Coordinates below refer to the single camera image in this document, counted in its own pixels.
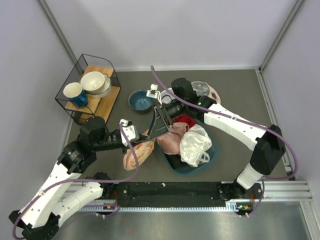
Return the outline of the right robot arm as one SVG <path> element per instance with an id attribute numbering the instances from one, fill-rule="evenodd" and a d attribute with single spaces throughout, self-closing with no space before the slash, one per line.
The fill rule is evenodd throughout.
<path id="1" fill-rule="evenodd" d="M 270 175 L 285 154 L 285 141 L 278 126 L 273 124 L 265 127 L 233 114 L 214 98 L 198 95 L 192 83 L 185 78 L 175 79 L 166 92 L 173 98 L 169 103 L 163 102 L 157 84 L 152 84 L 146 92 L 147 97 L 158 103 L 148 133 L 150 139 L 168 133 L 173 119 L 186 114 L 242 142 L 252 151 L 252 155 L 233 185 L 233 192 L 237 197 L 245 198 L 249 195 L 252 186 Z"/>

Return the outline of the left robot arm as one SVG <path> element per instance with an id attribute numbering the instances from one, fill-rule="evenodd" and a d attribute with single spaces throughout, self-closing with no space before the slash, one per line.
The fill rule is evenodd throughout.
<path id="1" fill-rule="evenodd" d="M 32 200 L 9 215 L 12 236 L 22 240 L 50 240 L 60 227 L 89 202 L 109 198 L 114 191 L 112 180 L 103 172 L 92 178 L 81 178 L 96 161 L 97 152 L 115 149 L 134 150 L 149 140 L 129 120 L 121 119 L 119 128 L 110 132 L 105 120 L 92 116 L 83 123 L 76 140 L 66 145 L 52 172 Z"/>

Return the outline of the floral mesh laundry bag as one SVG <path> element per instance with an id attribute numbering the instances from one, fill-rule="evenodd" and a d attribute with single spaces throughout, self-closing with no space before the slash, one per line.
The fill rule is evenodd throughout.
<path id="1" fill-rule="evenodd" d="M 141 166 L 151 155 L 155 148 L 155 140 L 148 140 L 132 147 L 128 142 L 129 149 L 126 150 L 123 157 L 123 167 L 127 171 L 131 171 Z"/>

